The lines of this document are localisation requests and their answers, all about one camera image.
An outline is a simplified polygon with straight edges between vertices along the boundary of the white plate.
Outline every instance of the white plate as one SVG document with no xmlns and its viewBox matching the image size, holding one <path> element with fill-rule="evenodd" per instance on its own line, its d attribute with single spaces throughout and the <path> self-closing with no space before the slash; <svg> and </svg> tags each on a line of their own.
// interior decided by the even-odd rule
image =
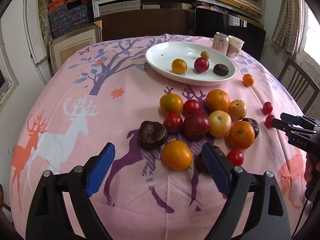
<svg viewBox="0 0 320 240">
<path fill-rule="evenodd" d="M 209 69 L 204 73 L 198 73 L 194 70 L 193 64 L 200 57 L 201 52 L 207 51 L 210 55 Z M 188 66 L 184 74 L 175 74 L 172 72 L 171 63 L 175 59 L 183 59 Z M 146 60 L 149 65 L 159 74 L 172 80 L 196 85 L 196 86 L 213 86 L 230 80 L 236 74 L 236 67 L 232 61 L 222 53 L 194 43 L 171 41 L 152 46 L 146 52 Z M 213 73 L 213 67 L 216 64 L 224 64 L 228 67 L 227 76 L 221 77 Z"/>
</svg>

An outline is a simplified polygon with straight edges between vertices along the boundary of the yellow fruit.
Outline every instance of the yellow fruit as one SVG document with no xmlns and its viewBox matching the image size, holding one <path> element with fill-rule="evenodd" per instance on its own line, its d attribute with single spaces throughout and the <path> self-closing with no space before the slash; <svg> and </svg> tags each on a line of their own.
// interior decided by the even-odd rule
<svg viewBox="0 0 320 240">
<path fill-rule="evenodd" d="M 231 117 L 224 111 L 215 111 L 209 115 L 209 133 L 217 138 L 227 135 L 231 128 Z"/>
<path fill-rule="evenodd" d="M 228 114 L 234 121 L 244 119 L 247 114 L 247 106 L 245 102 L 242 100 L 232 101 L 228 109 Z"/>
<path fill-rule="evenodd" d="M 177 58 L 174 61 L 172 61 L 171 68 L 173 73 L 183 74 L 187 71 L 188 67 L 187 67 L 187 63 L 184 60 Z"/>
<path fill-rule="evenodd" d="M 205 59 L 209 59 L 210 55 L 209 55 L 208 52 L 203 51 L 203 52 L 201 52 L 200 57 L 203 57 L 203 58 L 205 58 Z"/>
<path fill-rule="evenodd" d="M 185 143 L 171 141 L 163 148 L 162 159 L 170 168 L 183 171 L 191 165 L 193 156 Z"/>
<path fill-rule="evenodd" d="M 167 114 L 179 114 L 183 108 L 183 101 L 176 94 L 167 94 L 160 98 L 160 108 Z"/>
<path fill-rule="evenodd" d="M 220 110 L 227 111 L 230 106 L 230 98 L 228 94 L 220 89 L 210 91 L 205 98 L 205 105 L 211 112 Z"/>
</svg>

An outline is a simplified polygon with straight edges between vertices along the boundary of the pink tablecloth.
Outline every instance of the pink tablecloth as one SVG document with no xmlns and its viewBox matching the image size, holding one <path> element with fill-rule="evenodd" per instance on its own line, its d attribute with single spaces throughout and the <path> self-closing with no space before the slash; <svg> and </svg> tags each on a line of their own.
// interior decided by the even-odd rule
<svg viewBox="0 0 320 240">
<path fill-rule="evenodd" d="M 260 134 L 244 151 L 243 167 L 251 173 L 270 170 L 276 175 L 291 227 L 295 226 L 304 202 L 305 152 L 290 146 L 283 132 L 267 129 L 261 112 L 263 103 L 270 101 L 276 117 L 282 112 L 301 115 L 295 101 L 273 75 L 243 51 L 233 60 L 236 76 L 221 85 L 195 87 L 169 80 L 148 66 L 144 57 L 150 46 L 168 41 L 212 44 L 209 38 L 167 34 L 95 44 L 71 56 L 44 88 L 21 131 L 12 163 L 11 205 L 20 234 L 25 235 L 41 174 L 47 169 L 69 172 L 112 142 L 115 160 L 100 191 L 91 197 L 112 237 L 204 239 L 225 203 L 213 180 L 199 174 L 193 164 L 185 171 L 169 169 L 160 161 L 161 149 L 142 151 L 136 137 L 141 122 L 163 122 L 158 110 L 164 94 L 175 93 L 184 101 L 194 98 L 204 104 L 213 89 L 226 91 L 231 100 L 246 102 L 247 117 L 258 121 Z M 242 85 L 245 73 L 254 76 L 252 87 Z M 168 141 L 173 139 L 186 141 L 179 135 Z M 205 140 L 186 142 L 196 156 Z M 223 139 L 214 144 L 225 154 L 230 150 Z M 249 195 L 246 212 L 251 199 Z M 70 201 L 66 205 L 70 210 Z M 81 234 L 74 212 L 69 212 L 74 229 Z M 236 233 L 244 223 L 242 219 Z"/>
</svg>

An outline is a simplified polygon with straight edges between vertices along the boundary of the purple deer print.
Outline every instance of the purple deer print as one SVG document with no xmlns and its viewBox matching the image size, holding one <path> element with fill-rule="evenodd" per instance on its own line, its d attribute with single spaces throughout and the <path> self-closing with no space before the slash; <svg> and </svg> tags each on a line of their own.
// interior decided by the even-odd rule
<svg viewBox="0 0 320 240">
<path fill-rule="evenodd" d="M 167 91 L 164 90 L 164 92 L 166 94 L 170 94 L 171 91 L 173 90 L 173 88 L 169 89 L 167 87 Z M 198 101 L 200 102 L 201 106 L 202 106 L 202 112 L 206 113 L 206 108 L 205 108 L 205 104 L 204 104 L 204 99 L 205 96 L 201 91 L 200 91 L 200 96 L 198 97 L 196 95 L 196 93 L 191 89 L 190 86 L 187 86 L 186 89 L 183 90 L 182 95 L 186 98 L 186 99 L 193 99 L 196 98 L 198 99 Z M 136 162 L 145 160 L 146 164 L 142 170 L 142 177 L 145 177 L 146 180 L 146 184 L 148 185 L 148 189 L 151 191 L 151 194 L 153 195 L 153 197 L 156 200 L 156 203 L 161 207 L 164 208 L 166 210 L 167 213 L 174 213 L 174 209 L 172 207 L 170 207 L 165 201 L 163 201 L 160 196 L 157 194 L 155 187 L 153 186 L 153 171 L 156 168 L 156 160 L 159 161 L 161 158 L 161 148 L 157 148 L 155 150 L 152 151 L 146 151 L 146 150 L 142 150 L 138 143 L 137 143 L 137 134 L 138 134 L 139 130 L 132 130 L 128 133 L 127 138 L 130 138 L 129 141 L 129 151 L 126 155 L 124 155 L 122 158 L 118 159 L 118 160 L 114 160 L 111 166 L 111 170 L 110 170 L 110 174 L 105 182 L 104 185 L 104 195 L 107 198 L 107 204 L 110 206 L 114 206 L 114 203 L 112 201 L 112 198 L 110 196 L 110 185 L 112 182 L 112 179 L 114 178 L 114 176 L 125 166 L 129 166 L 132 165 Z M 184 136 L 179 135 L 179 134 L 175 134 L 175 135 L 170 135 L 167 142 L 170 142 L 172 140 L 181 140 L 183 142 L 185 142 L 191 149 L 192 153 L 194 154 L 194 160 L 196 159 L 196 157 L 200 154 L 202 146 L 205 142 L 209 141 L 211 144 L 213 144 L 214 142 L 214 138 L 213 137 L 208 137 L 206 139 L 202 139 L 200 141 L 197 142 L 192 142 L 188 139 L 186 139 Z M 193 177 L 191 179 L 191 202 L 190 202 L 190 206 L 192 205 L 192 203 L 196 200 L 196 188 L 199 182 L 199 175 L 200 173 L 196 170 L 195 168 L 195 164 L 194 164 L 194 174 Z M 196 206 L 195 207 L 195 211 L 201 211 L 200 207 Z"/>
</svg>

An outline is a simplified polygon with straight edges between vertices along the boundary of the orange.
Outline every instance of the orange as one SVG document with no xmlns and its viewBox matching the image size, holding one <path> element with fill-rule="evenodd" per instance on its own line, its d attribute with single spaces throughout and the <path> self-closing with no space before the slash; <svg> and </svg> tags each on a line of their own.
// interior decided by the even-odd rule
<svg viewBox="0 0 320 240">
<path fill-rule="evenodd" d="M 171 68 L 173 73 L 183 74 L 187 71 L 188 67 L 187 63 L 184 60 L 177 58 L 174 61 L 172 61 Z"/>
<path fill-rule="evenodd" d="M 210 91 L 205 98 L 205 105 L 211 112 L 220 110 L 227 111 L 230 106 L 230 98 L 228 94 L 220 89 Z"/>
<path fill-rule="evenodd" d="M 229 143 L 236 150 L 248 149 L 254 142 L 254 130 L 246 121 L 236 122 L 229 132 Z"/>
<path fill-rule="evenodd" d="M 242 83 L 247 87 L 251 87 L 254 83 L 253 76 L 250 74 L 245 74 L 242 78 Z"/>
<path fill-rule="evenodd" d="M 230 114 L 231 119 L 235 121 L 244 119 L 247 114 L 245 102 L 242 100 L 233 100 L 230 103 L 228 114 Z"/>
<path fill-rule="evenodd" d="M 167 114 L 180 114 L 183 101 L 176 94 L 167 94 L 160 98 L 160 108 Z"/>
<path fill-rule="evenodd" d="M 209 115 L 210 129 L 209 133 L 217 138 L 222 138 L 231 128 L 231 117 L 223 111 L 214 111 Z"/>
<path fill-rule="evenodd" d="M 183 171 L 191 165 L 193 156 L 185 143 L 171 141 L 163 148 L 162 159 L 170 168 Z"/>
</svg>

